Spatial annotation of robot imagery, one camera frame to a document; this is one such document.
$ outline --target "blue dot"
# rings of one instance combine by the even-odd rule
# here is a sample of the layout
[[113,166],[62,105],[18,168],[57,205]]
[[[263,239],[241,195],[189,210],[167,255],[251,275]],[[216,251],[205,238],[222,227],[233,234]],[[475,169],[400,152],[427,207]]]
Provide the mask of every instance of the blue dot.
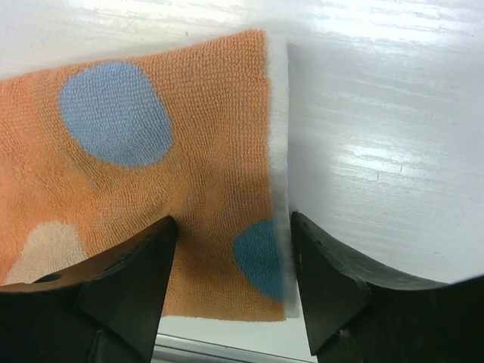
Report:
[[98,64],[70,77],[59,108],[70,135],[106,163],[149,166],[173,143],[168,112],[150,79],[128,62]]
[[246,279],[275,300],[284,298],[275,221],[265,219],[242,231],[234,241],[234,255]]

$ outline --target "cloth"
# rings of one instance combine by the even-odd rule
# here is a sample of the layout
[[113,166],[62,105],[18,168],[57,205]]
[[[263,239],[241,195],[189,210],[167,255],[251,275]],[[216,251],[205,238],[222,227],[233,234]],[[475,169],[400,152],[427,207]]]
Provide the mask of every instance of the cloth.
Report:
[[285,319],[287,97],[285,43],[261,30],[1,81],[0,281],[32,282],[170,215],[164,315]]

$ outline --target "terry cloth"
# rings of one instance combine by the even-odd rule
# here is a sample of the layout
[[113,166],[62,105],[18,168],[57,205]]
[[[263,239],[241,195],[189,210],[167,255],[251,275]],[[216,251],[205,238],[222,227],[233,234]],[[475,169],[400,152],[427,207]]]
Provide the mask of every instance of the terry cloth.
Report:
[[170,215],[164,315],[285,319],[287,82],[285,42],[259,30],[1,81],[0,281],[32,282]]

